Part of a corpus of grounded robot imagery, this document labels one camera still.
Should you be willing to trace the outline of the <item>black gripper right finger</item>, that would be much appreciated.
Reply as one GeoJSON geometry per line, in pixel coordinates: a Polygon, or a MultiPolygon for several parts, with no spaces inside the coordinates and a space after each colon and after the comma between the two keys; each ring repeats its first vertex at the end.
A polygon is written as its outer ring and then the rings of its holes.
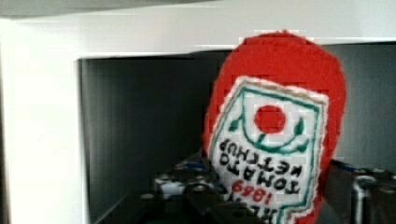
{"type": "Polygon", "coordinates": [[[393,172],[331,160],[323,197],[345,224],[396,224],[393,172]]]}

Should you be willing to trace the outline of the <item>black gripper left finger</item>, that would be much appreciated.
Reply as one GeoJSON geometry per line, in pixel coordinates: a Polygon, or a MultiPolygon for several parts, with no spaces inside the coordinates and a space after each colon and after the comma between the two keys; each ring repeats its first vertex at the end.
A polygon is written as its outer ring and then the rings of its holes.
{"type": "Polygon", "coordinates": [[[228,201],[208,159],[192,155],[121,198],[95,224],[264,224],[245,203],[228,201]]]}

